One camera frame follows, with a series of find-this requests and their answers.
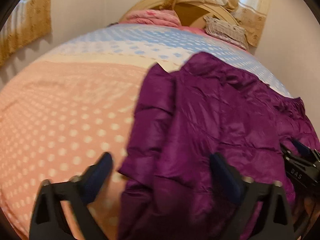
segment metal bolt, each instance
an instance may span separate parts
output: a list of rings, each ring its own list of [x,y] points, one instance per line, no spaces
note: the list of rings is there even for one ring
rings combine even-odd
[[[80,176],[78,176],[78,175],[72,176],[72,177],[69,179],[69,181],[74,182],[74,183],[78,182],[79,180],[80,180]]]
[[[273,184],[277,187],[282,187],[282,182],[279,180],[276,180]]]
[[[42,183],[41,183],[42,186],[48,186],[50,184],[51,184],[51,181],[48,180],[48,179],[43,180]]]
[[[254,182],[254,179],[253,179],[253,178],[247,177],[247,176],[242,177],[242,180],[243,180],[244,182],[247,182],[247,183],[253,183],[253,182]]]

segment purple puffer jacket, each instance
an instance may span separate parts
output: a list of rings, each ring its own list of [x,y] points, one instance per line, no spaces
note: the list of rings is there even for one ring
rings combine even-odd
[[[257,76],[198,53],[177,72],[153,66],[143,82],[120,173],[120,240],[207,240],[233,215],[208,156],[220,152],[257,182],[280,180],[291,205],[280,142],[320,149],[300,98],[285,98]],[[242,239],[249,237],[259,208]]]

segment wall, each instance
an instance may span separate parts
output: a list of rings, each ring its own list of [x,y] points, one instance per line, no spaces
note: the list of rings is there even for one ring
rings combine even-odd
[[[303,0],[272,0],[254,55],[302,98],[320,136],[320,25]]]
[[[52,34],[19,50],[0,69],[5,84],[51,48],[116,22],[140,0],[52,0]],[[320,134],[317,99],[320,79],[320,26],[303,0],[272,0],[260,44],[253,54],[289,90],[301,96]]]

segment polka dot blanket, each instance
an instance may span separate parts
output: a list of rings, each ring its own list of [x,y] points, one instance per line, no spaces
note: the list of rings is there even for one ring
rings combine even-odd
[[[283,85],[252,55],[222,41],[170,27],[114,25],[71,40],[32,63],[0,92],[0,207],[28,238],[37,191],[44,179],[66,181],[111,152],[114,170],[89,210],[116,239],[132,112],[140,84],[158,62],[180,68],[199,51],[256,74],[278,93]],[[68,203],[68,223],[82,236]]]

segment folded pink blanket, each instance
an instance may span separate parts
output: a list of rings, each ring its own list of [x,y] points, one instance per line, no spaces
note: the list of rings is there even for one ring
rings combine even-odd
[[[171,10],[138,10],[129,12],[121,23],[138,23],[179,27],[181,22],[175,11]]]

